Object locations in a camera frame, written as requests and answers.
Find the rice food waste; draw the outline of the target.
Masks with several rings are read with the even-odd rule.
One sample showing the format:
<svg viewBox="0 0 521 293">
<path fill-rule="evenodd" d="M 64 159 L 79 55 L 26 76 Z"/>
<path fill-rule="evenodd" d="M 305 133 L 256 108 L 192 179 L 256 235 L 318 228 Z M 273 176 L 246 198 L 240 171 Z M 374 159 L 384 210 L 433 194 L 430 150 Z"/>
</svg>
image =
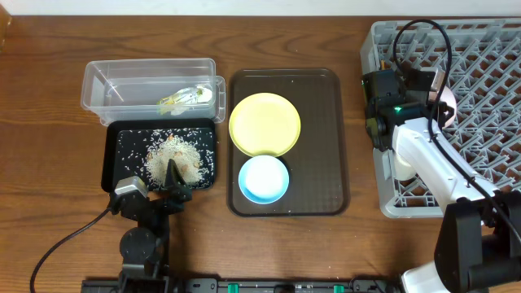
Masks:
<svg viewBox="0 0 521 293">
<path fill-rule="evenodd" d="M 189 188 L 207 189 L 215 182 L 215 147 L 210 128 L 123 130 L 116 139 L 111 184 L 138 176 L 149 190 L 163 190 L 173 160 Z"/>
</svg>

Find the pink white bowl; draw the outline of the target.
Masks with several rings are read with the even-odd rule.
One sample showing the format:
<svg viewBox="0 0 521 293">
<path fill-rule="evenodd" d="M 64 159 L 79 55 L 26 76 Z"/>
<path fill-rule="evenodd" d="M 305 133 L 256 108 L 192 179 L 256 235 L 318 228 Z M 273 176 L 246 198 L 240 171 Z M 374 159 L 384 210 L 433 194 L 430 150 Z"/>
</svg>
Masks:
<svg viewBox="0 0 521 293">
<path fill-rule="evenodd" d="M 439 115 L 437 118 L 439 127 L 442 129 L 449 127 L 454 122 L 457 112 L 455 96 L 451 89 L 445 86 L 440 97 Z"/>
</svg>

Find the small white cup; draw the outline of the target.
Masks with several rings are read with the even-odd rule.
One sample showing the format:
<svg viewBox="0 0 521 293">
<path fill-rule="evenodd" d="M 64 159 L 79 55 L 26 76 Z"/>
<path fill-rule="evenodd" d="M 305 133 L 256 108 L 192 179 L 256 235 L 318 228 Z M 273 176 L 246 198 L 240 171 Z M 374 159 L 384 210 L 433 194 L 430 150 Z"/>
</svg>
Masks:
<svg viewBox="0 0 521 293">
<path fill-rule="evenodd" d="M 398 153 L 393 152 L 393 163 L 395 169 L 395 179 L 398 181 L 408 181 L 416 176 L 415 169 Z"/>
</svg>

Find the blue bowl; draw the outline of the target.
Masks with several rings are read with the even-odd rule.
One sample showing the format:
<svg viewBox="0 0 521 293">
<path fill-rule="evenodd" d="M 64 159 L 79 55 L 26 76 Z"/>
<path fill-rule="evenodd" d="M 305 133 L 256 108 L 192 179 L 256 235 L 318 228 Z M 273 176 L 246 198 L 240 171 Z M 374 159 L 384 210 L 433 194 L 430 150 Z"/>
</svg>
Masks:
<svg viewBox="0 0 521 293">
<path fill-rule="evenodd" d="M 249 201 L 266 205 L 280 200 L 287 192 L 290 175 L 285 164 L 270 155 L 247 160 L 239 170 L 238 184 Z"/>
</svg>

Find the green snack wrapper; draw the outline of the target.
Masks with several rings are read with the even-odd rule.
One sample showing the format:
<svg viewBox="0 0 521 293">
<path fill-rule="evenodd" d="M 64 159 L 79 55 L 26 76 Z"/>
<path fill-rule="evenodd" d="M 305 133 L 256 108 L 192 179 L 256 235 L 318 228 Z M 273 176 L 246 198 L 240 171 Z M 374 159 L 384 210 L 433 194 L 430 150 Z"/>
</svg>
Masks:
<svg viewBox="0 0 521 293">
<path fill-rule="evenodd" d="M 203 87 L 188 87 L 177 91 L 168 97 L 162 98 L 157 105 L 167 107 L 169 105 L 197 103 L 204 95 Z"/>
</svg>

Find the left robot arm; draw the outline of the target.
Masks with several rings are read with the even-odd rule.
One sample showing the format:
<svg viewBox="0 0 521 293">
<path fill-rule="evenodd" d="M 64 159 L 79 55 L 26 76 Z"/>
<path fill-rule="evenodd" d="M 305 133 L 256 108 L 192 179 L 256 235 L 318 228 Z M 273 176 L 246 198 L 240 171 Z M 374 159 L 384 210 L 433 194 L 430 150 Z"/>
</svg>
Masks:
<svg viewBox="0 0 521 293">
<path fill-rule="evenodd" d="M 132 176 L 120 180 L 110 194 L 110 212 L 137 222 L 120 241 L 119 292 L 176 290 L 169 273 L 169 217 L 184 210 L 192 193 L 174 160 L 168 161 L 164 187 L 166 196 L 151 200 L 144 181 Z"/>
</svg>

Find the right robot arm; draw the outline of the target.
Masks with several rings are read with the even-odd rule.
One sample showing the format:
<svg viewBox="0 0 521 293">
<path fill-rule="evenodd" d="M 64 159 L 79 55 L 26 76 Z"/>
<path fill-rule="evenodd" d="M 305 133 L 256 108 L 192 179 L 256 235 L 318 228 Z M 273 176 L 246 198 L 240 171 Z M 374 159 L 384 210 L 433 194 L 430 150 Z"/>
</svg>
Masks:
<svg viewBox="0 0 521 293">
<path fill-rule="evenodd" d="M 520 279 L 520 193 L 477 173 L 442 133 L 457 102 L 443 72 L 365 74 L 366 132 L 396 179 L 419 176 L 443 213 L 434 260 L 402 274 L 404 292 L 486 292 Z"/>
</svg>

